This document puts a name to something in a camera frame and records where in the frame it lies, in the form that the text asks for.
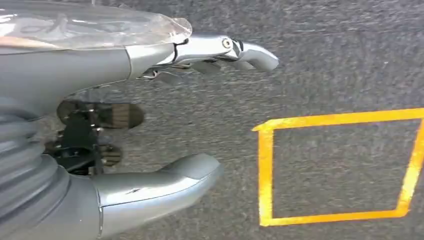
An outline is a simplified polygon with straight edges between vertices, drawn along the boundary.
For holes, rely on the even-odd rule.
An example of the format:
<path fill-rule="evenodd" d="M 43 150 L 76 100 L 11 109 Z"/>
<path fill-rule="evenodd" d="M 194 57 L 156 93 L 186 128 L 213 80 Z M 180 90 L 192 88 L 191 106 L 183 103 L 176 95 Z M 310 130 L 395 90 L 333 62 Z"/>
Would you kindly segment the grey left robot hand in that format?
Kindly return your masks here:
<path fill-rule="evenodd" d="M 265 48 L 221 34 L 116 49 L 1 47 L 1 239 L 106 239 L 194 205 L 222 171 L 210 155 L 182 157 L 155 172 L 78 176 L 45 155 L 32 137 L 38 131 L 34 120 L 72 93 L 203 61 L 262 71 L 279 64 Z"/>

